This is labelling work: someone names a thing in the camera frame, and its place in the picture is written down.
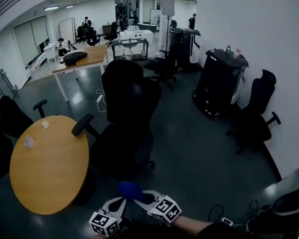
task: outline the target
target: small white box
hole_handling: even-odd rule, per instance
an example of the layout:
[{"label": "small white box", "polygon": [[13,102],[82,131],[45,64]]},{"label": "small white box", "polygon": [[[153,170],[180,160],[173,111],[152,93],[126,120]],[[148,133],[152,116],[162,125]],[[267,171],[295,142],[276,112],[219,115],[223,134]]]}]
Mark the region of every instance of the small white box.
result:
[{"label": "small white box", "polygon": [[181,209],[169,196],[165,196],[163,200],[148,212],[155,220],[167,223],[171,223],[180,213]]},{"label": "small white box", "polygon": [[117,219],[97,212],[93,213],[89,223],[96,233],[105,237],[110,237],[120,229]]},{"label": "small white box", "polygon": [[41,124],[45,129],[48,129],[50,127],[50,124],[47,120],[43,121]]},{"label": "small white box", "polygon": [[29,148],[29,149],[32,149],[33,146],[34,146],[34,140],[33,138],[28,135],[25,139],[24,139],[24,146]]}]

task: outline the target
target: backpack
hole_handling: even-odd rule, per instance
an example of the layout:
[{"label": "backpack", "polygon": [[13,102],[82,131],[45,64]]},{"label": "backpack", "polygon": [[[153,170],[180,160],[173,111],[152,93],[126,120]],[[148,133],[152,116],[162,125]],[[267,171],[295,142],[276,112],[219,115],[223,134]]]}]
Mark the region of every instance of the backpack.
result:
[{"label": "backpack", "polygon": [[86,52],[77,51],[77,52],[73,52],[71,54],[65,55],[63,58],[63,61],[67,65],[67,67],[75,66],[76,61],[79,61],[80,59],[87,57],[87,55],[88,55],[88,53],[86,53]]}]

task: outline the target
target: blue object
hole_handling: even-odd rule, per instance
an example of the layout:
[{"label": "blue object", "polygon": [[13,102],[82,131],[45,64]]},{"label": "blue object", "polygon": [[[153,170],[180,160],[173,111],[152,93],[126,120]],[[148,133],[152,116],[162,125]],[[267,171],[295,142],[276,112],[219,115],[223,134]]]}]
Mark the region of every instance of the blue object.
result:
[{"label": "blue object", "polygon": [[139,200],[142,203],[147,202],[147,199],[143,194],[142,189],[139,187],[139,185],[133,182],[121,181],[119,183],[119,191],[122,194],[122,196],[126,198],[128,201],[132,201],[133,199],[135,199]]}]

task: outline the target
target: round wooden table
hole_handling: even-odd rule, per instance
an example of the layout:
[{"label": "round wooden table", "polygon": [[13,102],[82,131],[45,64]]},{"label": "round wooden table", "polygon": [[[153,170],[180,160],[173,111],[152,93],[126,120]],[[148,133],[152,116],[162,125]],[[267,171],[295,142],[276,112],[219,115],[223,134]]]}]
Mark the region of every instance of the round wooden table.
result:
[{"label": "round wooden table", "polygon": [[[47,120],[50,128],[41,123]],[[71,130],[76,121],[50,116],[32,124],[17,141],[10,162],[10,180],[18,200],[28,210],[42,215],[61,211],[80,192],[89,165],[89,146],[82,132]],[[34,147],[24,146],[30,135]]]}]

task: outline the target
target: rectangular wooden table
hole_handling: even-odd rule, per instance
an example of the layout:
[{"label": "rectangular wooden table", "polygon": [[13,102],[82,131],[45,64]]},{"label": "rectangular wooden table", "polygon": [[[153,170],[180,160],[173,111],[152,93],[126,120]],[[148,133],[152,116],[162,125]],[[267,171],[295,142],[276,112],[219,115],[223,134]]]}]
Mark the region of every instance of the rectangular wooden table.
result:
[{"label": "rectangular wooden table", "polygon": [[66,102],[69,101],[69,99],[67,98],[65,91],[62,87],[62,84],[60,82],[59,79],[59,74],[64,74],[64,73],[69,73],[69,72],[74,72],[81,70],[81,69],[87,69],[87,68],[91,68],[91,67],[96,67],[99,66],[101,68],[101,74],[104,73],[104,60],[106,59],[106,64],[109,64],[109,56],[108,56],[108,46],[105,45],[98,45],[98,46],[94,46],[94,47],[88,47],[85,49],[81,49],[81,50],[73,50],[70,51],[68,54],[70,53],[74,53],[77,51],[83,51],[88,53],[87,57],[79,60],[76,62],[75,66],[69,66],[67,67],[66,64],[57,64],[57,69],[55,71],[52,71],[52,73],[54,74],[55,80],[59,86],[59,89],[64,97],[64,100]]}]

